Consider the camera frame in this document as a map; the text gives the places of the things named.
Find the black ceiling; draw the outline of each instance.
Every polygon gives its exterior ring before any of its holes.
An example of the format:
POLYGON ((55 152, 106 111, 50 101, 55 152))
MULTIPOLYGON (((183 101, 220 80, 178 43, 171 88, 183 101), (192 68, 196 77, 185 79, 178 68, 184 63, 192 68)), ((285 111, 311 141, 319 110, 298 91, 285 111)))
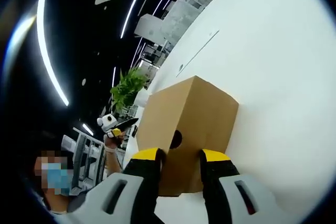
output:
MULTIPOLYGON (((21 14, 36 1, 20 0, 21 14)), ((95 0, 46 0, 44 28, 49 58, 69 106, 63 104, 47 74, 35 22, 7 77, 9 85, 4 94, 8 130, 19 125, 24 130, 71 135, 72 127, 82 129, 82 123, 86 123, 99 132, 96 118, 107 105, 113 69, 117 68, 118 83, 119 71, 130 68, 139 43, 133 31, 145 0, 137 0, 120 39, 132 1, 111 0, 95 5, 95 0)), ((140 16, 152 14, 159 1, 147 0, 140 16)))

